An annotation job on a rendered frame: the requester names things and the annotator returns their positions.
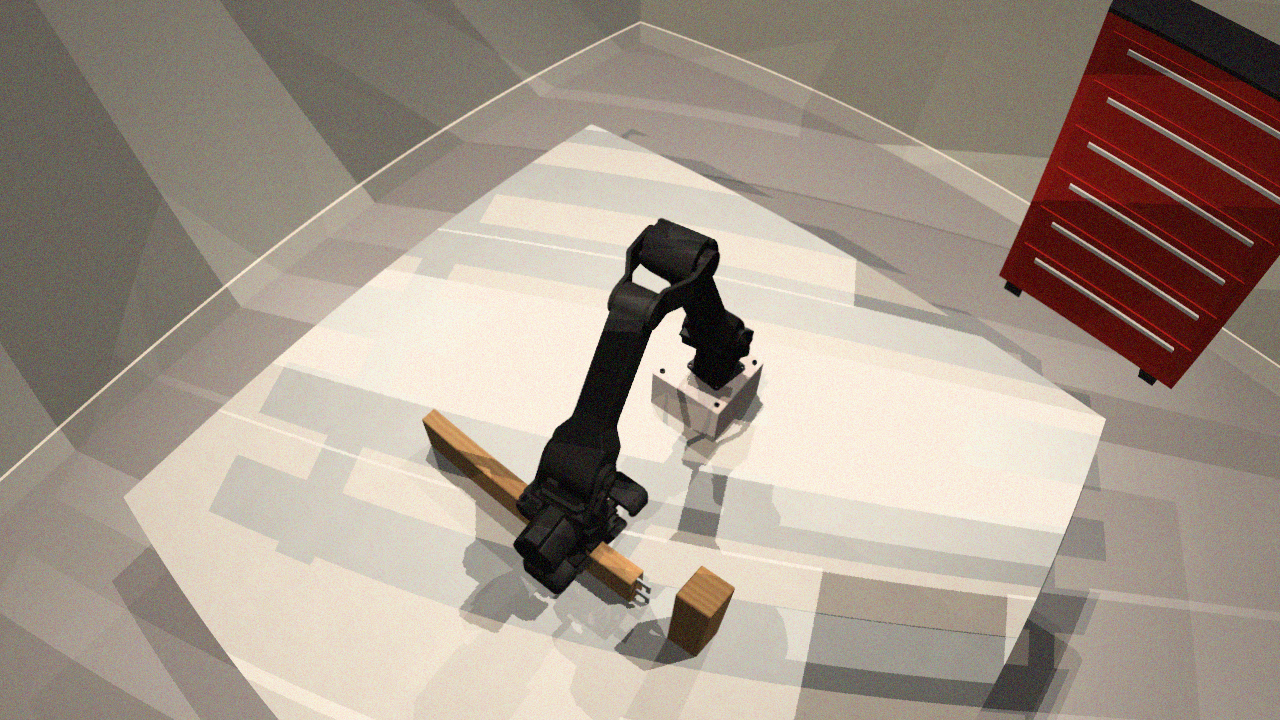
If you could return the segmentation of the wooden bed post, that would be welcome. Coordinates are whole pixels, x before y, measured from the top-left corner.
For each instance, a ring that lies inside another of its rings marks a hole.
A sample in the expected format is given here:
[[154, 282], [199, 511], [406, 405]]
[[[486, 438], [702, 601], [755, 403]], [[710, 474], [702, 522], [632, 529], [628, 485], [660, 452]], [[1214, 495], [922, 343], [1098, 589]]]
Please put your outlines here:
[[701, 566], [680, 588], [667, 638], [696, 657], [719, 630], [733, 585]]

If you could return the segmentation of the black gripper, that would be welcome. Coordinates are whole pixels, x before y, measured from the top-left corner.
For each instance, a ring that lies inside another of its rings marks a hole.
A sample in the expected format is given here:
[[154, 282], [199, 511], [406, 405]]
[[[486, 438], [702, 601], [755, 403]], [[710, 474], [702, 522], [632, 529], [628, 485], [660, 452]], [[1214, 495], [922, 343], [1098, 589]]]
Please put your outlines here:
[[564, 588], [573, 582], [577, 574], [581, 574], [590, 564], [593, 564], [593, 559], [588, 556], [586, 550], [591, 553], [593, 550], [596, 550], [598, 544], [602, 542], [609, 544], [622, 530], [625, 530], [625, 527], [627, 527], [627, 521], [617, 514], [618, 509], [616, 507], [620, 505], [622, 509], [628, 511], [628, 516], [634, 518], [646, 503], [646, 489], [625, 475], [625, 473], [616, 471], [614, 487], [609, 495], [605, 516], [590, 527], [581, 527], [582, 537], [579, 543], [573, 546], [563, 562], [561, 562], [561, 566], [550, 574], [538, 570], [538, 568], [534, 568], [532, 564], [522, 559], [525, 571], [527, 571], [536, 582], [540, 582], [541, 585], [545, 585], [553, 594], [561, 594]]

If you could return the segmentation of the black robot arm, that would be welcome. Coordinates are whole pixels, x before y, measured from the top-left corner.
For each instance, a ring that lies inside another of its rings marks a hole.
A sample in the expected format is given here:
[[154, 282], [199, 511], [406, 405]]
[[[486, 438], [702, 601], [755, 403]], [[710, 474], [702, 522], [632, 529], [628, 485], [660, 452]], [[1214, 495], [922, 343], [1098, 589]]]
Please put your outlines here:
[[[530, 523], [515, 550], [538, 570], [553, 574], [582, 537], [581, 527], [605, 516], [621, 448], [620, 415], [652, 331], [666, 314], [684, 307], [678, 334], [696, 348], [687, 366], [712, 389], [745, 370], [739, 360], [748, 357], [754, 331], [724, 310], [713, 279], [719, 259], [716, 240], [664, 218], [628, 246], [573, 415], [556, 427], [536, 477], [516, 501]], [[635, 284], [640, 264], [671, 286], [657, 293]]]

